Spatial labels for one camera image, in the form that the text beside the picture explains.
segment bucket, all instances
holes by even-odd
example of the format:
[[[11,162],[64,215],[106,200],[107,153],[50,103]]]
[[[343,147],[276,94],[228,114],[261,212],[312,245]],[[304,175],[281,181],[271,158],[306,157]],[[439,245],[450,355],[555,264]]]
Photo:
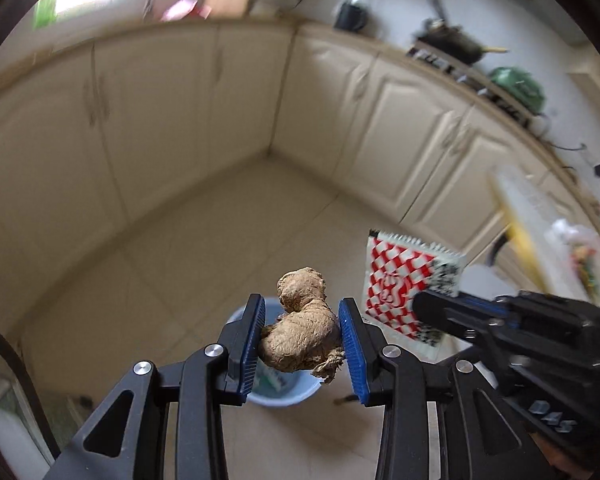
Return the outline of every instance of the bucket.
[[[265,298],[265,324],[273,324],[280,314],[284,313],[278,298]],[[242,317],[244,306],[236,310],[227,323]],[[247,400],[270,408],[292,406],[311,397],[320,388],[322,380],[311,375],[310,370],[300,370],[285,374],[265,365],[258,359],[253,390]]]

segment silver bolt head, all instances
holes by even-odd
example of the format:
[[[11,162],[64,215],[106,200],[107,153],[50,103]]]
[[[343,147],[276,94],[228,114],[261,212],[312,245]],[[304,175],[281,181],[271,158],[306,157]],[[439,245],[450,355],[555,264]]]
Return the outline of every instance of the silver bolt head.
[[[145,375],[151,371],[152,365],[149,361],[140,361],[134,365],[136,375]]]
[[[387,345],[382,349],[382,355],[385,357],[398,357],[402,351],[396,345]]]
[[[460,359],[459,361],[456,361],[456,370],[463,374],[470,374],[474,371],[474,365],[469,361]]]
[[[205,355],[208,357],[218,357],[224,352],[224,347],[218,343],[213,343],[205,348]]]

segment frying pan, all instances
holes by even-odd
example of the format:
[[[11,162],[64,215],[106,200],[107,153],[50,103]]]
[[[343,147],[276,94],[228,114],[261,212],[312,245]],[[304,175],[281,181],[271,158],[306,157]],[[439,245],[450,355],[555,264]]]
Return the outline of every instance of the frying pan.
[[[423,43],[427,43],[469,66],[480,61],[486,53],[503,54],[509,51],[501,47],[483,46],[474,38],[465,34],[460,25],[450,27],[442,2],[440,0],[429,0],[429,3],[436,11],[438,18],[424,20],[424,32],[417,35],[417,38]]]

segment cabinet handle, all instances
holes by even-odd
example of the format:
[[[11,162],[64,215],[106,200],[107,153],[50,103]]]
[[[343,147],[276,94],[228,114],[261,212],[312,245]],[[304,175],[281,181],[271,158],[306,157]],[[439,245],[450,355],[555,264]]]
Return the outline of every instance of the cabinet handle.
[[[448,133],[445,138],[442,139],[442,143],[440,146],[443,150],[446,150],[453,140],[456,138],[456,134],[458,133],[458,125],[460,124],[460,117],[456,117],[451,121],[451,124],[448,127]]]
[[[105,119],[109,119],[111,110],[109,108],[109,95],[107,94],[107,87],[103,74],[100,74],[98,77],[98,97],[100,98],[100,109],[102,110],[102,116]]]
[[[451,155],[457,155],[458,153],[464,152],[466,147],[472,138],[473,129],[468,124],[460,126],[460,132],[456,137],[456,142],[451,147]]]
[[[368,82],[369,70],[365,70],[365,72],[358,78],[358,82],[356,83],[356,89],[353,91],[353,99],[355,101],[361,99],[362,96],[366,93]]]
[[[222,70],[224,70],[224,52],[222,51],[222,47],[218,47],[216,50],[216,84],[220,82],[222,77]]]
[[[82,98],[84,100],[84,108],[87,110],[87,117],[89,118],[89,126],[93,128],[96,125],[96,110],[93,105],[93,93],[91,92],[91,85],[88,81],[84,82],[82,87]]]

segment kitchen cabinet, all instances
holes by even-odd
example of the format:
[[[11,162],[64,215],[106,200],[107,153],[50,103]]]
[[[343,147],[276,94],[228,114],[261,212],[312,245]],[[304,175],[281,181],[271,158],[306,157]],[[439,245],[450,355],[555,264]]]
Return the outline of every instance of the kitchen cabinet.
[[[46,286],[45,275],[0,222],[0,332],[7,334]]]
[[[96,43],[102,131],[132,220],[208,173],[217,27],[158,28]]]
[[[553,203],[558,213],[566,218],[569,223],[584,225],[585,227],[594,229],[589,221],[589,217],[583,211],[578,201],[553,173],[548,173],[545,176],[539,188],[547,195],[547,198]]]
[[[468,108],[435,81],[379,59],[338,165],[337,182],[399,222]]]
[[[374,55],[363,50],[296,37],[273,149],[331,178],[373,61]]]
[[[90,50],[0,95],[0,222],[48,280],[124,225],[93,99]]]
[[[547,198],[553,203],[558,213],[566,218],[571,224],[579,224],[593,229],[586,213],[578,204],[577,200],[560,182],[560,180],[552,173],[547,173],[540,185],[538,186]],[[491,246],[487,247],[473,263],[484,263],[486,255]],[[509,281],[513,282],[522,290],[538,291],[538,286],[531,280],[524,270],[518,256],[516,255],[513,245],[507,243],[498,252],[495,261],[496,271],[505,276]]]
[[[488,254],[491,252],[491,247],[495,243],[492,241],[482,252],[470,262],[470,265],[485,264]],[[524,267],[520,263],[518,256],[513,248],[513,244],[508,242],[500,249],[493,266],[494,272],[502,279],[515,286],[518,290],[531,290],[539,292],[538,286],[526,274]]]
[[[288,56],[291,29],[222,26],[215,52],[210,170],[264,152]]]
[[[547,172],[505,125],[472,108],[400,224],[473,260],[506,227],[488,177],[503,163],[516,164],[535,184]]]

